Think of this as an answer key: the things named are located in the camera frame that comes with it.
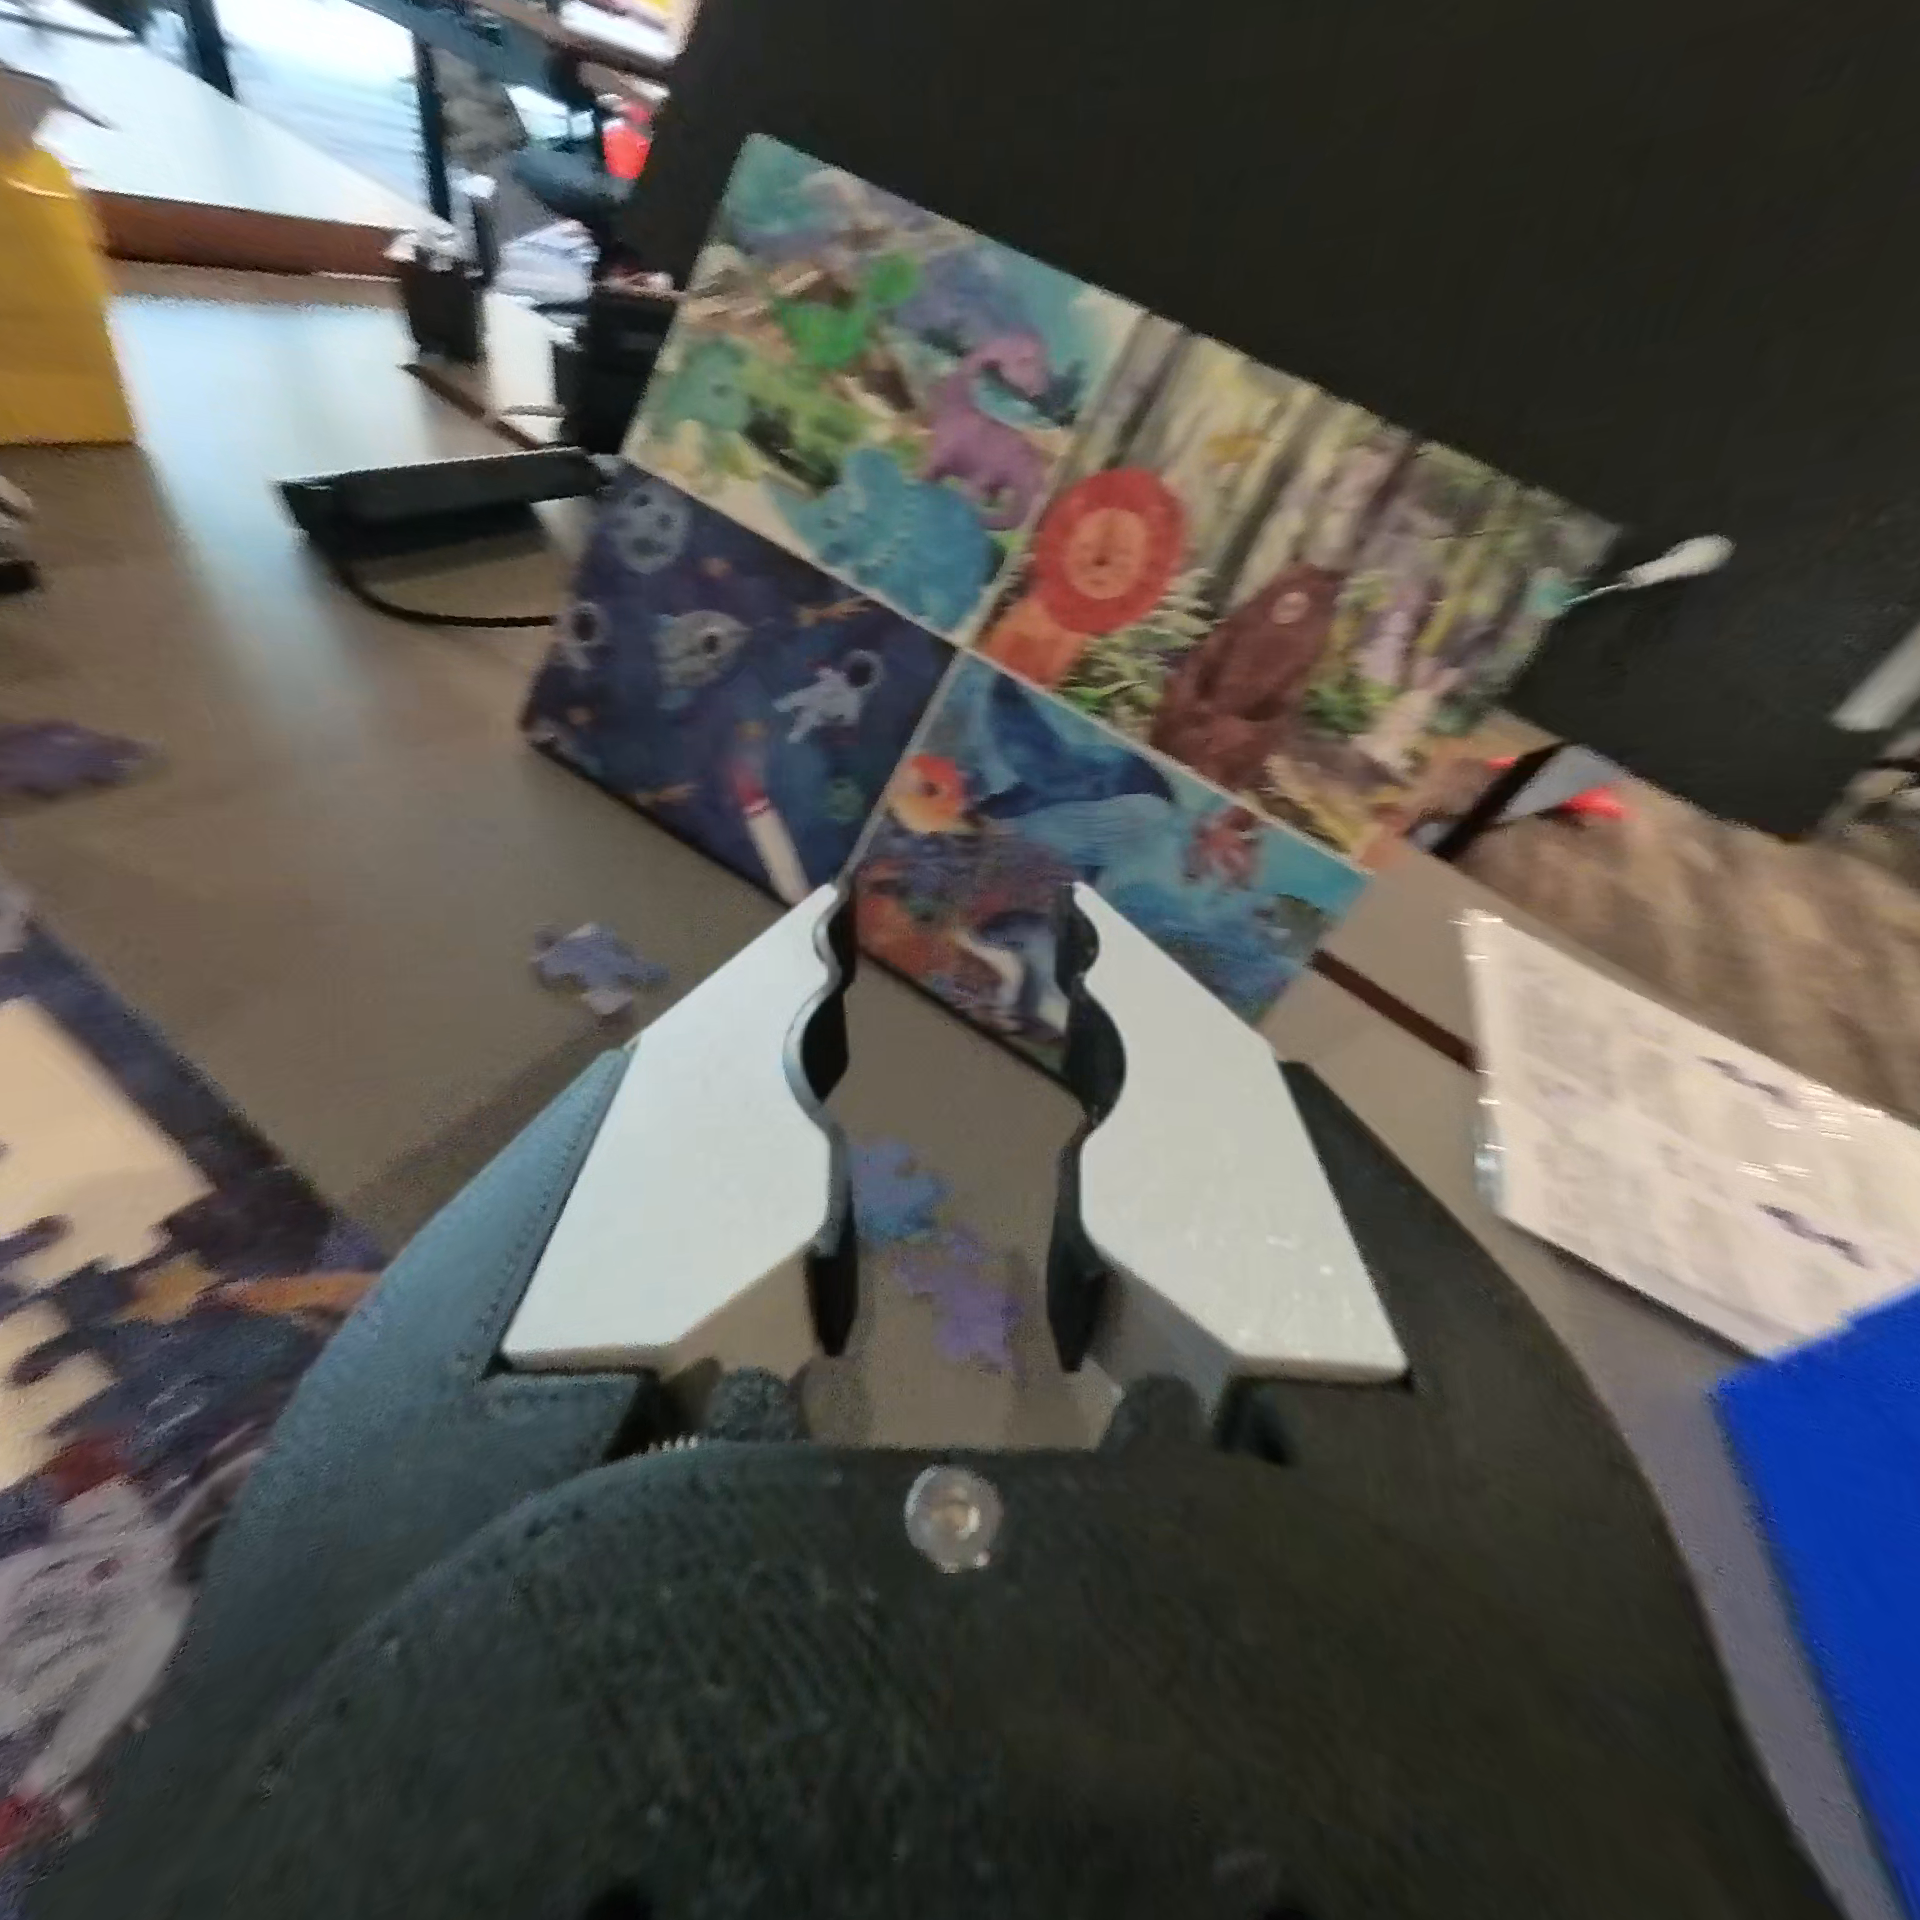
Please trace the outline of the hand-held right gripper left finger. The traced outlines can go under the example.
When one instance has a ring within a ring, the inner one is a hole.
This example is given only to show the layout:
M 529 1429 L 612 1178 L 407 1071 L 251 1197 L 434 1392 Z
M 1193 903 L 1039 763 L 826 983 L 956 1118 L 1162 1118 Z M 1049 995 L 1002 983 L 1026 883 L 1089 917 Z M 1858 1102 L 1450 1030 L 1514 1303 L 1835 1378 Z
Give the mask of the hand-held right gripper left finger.
M 764 1368 L 858 1321 L 853 903 L 826 883 L 650 1022 L 501 1339 L 519 1375 Z

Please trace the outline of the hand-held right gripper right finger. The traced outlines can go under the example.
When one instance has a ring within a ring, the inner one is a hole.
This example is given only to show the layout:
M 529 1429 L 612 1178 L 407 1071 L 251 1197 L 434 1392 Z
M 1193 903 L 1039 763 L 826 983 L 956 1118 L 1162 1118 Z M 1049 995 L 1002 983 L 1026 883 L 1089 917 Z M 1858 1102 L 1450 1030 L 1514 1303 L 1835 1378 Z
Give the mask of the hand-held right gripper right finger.
M 1404 1384 L 1409 1355 L 1273 1047 L 1089 883 L 1060 896 L 1046 1331 L 1067 1374 Z

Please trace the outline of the light blue puzzle piece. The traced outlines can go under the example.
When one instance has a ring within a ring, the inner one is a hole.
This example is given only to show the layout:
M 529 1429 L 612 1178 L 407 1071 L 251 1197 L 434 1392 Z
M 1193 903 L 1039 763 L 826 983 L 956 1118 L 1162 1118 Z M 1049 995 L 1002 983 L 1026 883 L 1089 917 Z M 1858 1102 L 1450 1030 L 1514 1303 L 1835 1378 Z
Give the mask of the light blue puzzle piece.
M 863 1245 L 927 1240 L 943 1225 L 949 1181 L 901 1139 L 850 1144 L 855 1226 Z

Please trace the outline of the dark blue puzzle piece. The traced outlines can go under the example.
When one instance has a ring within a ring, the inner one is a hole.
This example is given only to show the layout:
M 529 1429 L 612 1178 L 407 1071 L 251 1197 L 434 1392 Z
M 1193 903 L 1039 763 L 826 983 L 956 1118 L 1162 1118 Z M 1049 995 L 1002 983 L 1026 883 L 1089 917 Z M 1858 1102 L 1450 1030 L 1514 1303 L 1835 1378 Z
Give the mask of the dark blue puzzle piece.
M 905 1293 L 927 1306 L 943 1360 L 1002 1378 L 1022 1375 L 1023 1297 L 1006 1250 L 954 1226 L 905 1240 L 897 1272 Z

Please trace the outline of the space jigsaw puzzle board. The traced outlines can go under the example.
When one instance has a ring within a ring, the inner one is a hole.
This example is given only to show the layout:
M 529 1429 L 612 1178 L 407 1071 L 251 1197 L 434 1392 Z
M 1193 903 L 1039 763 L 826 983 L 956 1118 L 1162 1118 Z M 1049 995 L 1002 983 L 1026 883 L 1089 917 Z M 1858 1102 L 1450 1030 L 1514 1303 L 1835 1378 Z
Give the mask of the space jigsaw puzzle board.
M 219 1525 L 382 1265 L 5 880 L 5 1914 L 92 1822 Z

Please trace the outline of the purple puzzle piece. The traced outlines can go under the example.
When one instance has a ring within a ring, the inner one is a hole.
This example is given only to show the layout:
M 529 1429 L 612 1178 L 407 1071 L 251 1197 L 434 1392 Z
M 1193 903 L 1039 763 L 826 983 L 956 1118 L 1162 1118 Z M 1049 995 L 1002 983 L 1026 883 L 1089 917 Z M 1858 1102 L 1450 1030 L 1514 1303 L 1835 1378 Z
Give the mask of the purple puzzle piece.
M 76 721 L 3 723 L 3 798 L 59 800 L 118 786 L 153 763 L 153 750 L 127 735 Z

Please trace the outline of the pale lavender puzzle piece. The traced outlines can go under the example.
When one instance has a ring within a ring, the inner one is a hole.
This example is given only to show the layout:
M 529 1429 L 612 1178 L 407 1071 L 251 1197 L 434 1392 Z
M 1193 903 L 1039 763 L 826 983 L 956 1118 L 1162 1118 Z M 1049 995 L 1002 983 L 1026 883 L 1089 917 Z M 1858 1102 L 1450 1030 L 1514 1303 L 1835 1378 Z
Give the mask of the pale lavender puzzle piece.
M 567 992 L 602 1022 L 625 1016 L 638 995 L 659 992 L 669 977 L 663 965 L 595 920 L 541 930 L 530 949 L 530 970 L 546 989 Z

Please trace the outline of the illustrated puzzle box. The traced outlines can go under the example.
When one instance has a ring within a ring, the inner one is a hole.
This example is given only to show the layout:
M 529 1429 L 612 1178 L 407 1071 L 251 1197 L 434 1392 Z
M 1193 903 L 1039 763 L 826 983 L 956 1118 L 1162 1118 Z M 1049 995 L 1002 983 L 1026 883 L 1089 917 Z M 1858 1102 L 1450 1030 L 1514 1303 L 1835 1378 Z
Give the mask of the illustrated puzzle box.
M 519 726 L 1054 1067 L 1069 883 L 1260 1022 L 1614 543 L 749 135 Z

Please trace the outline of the blue flat sheet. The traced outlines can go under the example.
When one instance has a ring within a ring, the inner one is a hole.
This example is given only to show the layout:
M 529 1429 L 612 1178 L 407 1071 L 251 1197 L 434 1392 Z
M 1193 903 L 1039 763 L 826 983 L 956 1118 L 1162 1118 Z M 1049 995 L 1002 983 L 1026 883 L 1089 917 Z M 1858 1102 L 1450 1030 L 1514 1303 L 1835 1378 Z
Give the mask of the blue flat sheet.
M 1917 1914 L 1917 1296 L 1713 1389 L 1903 1914 Z

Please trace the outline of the flat black charger device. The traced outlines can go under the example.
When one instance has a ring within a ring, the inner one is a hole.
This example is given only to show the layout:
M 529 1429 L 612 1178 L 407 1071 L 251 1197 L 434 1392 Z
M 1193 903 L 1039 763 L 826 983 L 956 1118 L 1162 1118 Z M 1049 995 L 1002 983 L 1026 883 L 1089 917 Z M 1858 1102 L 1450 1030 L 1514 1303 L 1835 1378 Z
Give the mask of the flat black charger device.
M 323 538 L 427 522 L 493 522 L 550 499 L 597 495 L 612 472 L 607 455 L 548 446 L 287 477 L 276 494 L 292 522 Z

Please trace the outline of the black device box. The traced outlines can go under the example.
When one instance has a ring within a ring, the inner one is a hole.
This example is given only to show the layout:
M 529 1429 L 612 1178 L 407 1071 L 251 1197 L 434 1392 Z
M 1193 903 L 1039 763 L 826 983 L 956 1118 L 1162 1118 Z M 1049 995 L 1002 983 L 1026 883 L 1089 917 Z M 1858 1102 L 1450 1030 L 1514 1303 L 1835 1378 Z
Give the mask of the black device box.
M 597 281 L 548 346 L 559 442 L 595 455 L 622 448 L 678 301 L 635 278 Z

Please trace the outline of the small black charger box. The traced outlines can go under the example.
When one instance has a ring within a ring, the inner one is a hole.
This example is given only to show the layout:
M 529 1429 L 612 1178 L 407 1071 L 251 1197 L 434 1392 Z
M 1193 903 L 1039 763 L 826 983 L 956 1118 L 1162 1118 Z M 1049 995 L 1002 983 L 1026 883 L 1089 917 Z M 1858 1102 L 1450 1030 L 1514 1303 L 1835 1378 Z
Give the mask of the small black charger box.
M 404 325 L 415 354 L 474 367 L 484 357 L 486 281 L 453 227 L 403 230 L 389 243 Z

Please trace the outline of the black partition panel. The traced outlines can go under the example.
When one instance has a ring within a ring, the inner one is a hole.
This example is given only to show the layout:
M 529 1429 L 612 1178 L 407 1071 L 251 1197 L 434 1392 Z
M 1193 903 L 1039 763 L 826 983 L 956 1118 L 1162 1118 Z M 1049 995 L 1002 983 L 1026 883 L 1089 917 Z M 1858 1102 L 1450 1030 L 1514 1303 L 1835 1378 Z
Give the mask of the black partition panel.
M 1511 705 L 1812 831 L 1915 629 L 1910 2 L 702 3 L 627 213 L 687 275 L 765 133 L 1587 506 L 1706 582 Z

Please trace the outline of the yellow cardboard box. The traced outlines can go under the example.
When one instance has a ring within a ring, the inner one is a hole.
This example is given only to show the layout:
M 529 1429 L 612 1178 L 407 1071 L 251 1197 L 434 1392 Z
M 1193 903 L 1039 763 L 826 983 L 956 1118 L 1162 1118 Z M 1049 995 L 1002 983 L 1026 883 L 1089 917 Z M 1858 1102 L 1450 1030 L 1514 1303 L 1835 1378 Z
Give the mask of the yellow cardboard box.
M 127 446 L 110 327 L 111 275 L 94 213 L 57 154 L 3 162 L 3 446 Z

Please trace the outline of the white table with wooden edge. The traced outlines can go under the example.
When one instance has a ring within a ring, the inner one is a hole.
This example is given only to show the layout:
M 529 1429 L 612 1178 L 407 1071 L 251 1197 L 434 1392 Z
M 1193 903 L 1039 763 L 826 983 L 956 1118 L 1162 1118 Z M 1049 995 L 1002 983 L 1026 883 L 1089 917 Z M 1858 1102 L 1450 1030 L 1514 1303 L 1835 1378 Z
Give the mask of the white table with wooden edge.
M 5 66 L 59 86 L 42 127 L 111 257 L 164 266 L 383 278 L 427 226 L 403 193 L 70 3 L 5 3 Z

